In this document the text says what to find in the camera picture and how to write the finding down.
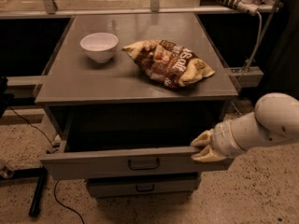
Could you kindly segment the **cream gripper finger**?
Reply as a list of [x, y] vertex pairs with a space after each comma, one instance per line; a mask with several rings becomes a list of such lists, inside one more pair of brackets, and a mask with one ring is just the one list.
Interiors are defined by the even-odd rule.
[[191, 141], [193, 147], [205, 147], [211, 143], [213, 130], [206, 130], [200, 133]]
[[198, 162], [215, 162], [225, 160], [226, 156], [221, 155], [211, 145], [207, 145], [199, 153], [193, 154], [192, 159]]

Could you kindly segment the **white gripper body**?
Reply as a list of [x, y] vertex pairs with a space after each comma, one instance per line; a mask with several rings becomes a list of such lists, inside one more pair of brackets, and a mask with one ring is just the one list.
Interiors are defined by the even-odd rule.
[[226, 158], [235, 158], [245, 153], [245, 150], [237, 144], [233, 137], [231, 124], [230, 120], [218, 123], [212, 134], [213, 149]]

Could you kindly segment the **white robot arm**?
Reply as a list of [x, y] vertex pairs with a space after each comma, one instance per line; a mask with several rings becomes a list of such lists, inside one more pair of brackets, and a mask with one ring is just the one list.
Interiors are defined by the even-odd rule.
[[299, 141], [299, 101], [284, 93], [268, 93], [254, 110], [237, 119], [228, 119], [199, 134], [192, 142], [201, 147], [192, 159], [222, 161], [245, 154], [255, 147], [273, 147]]

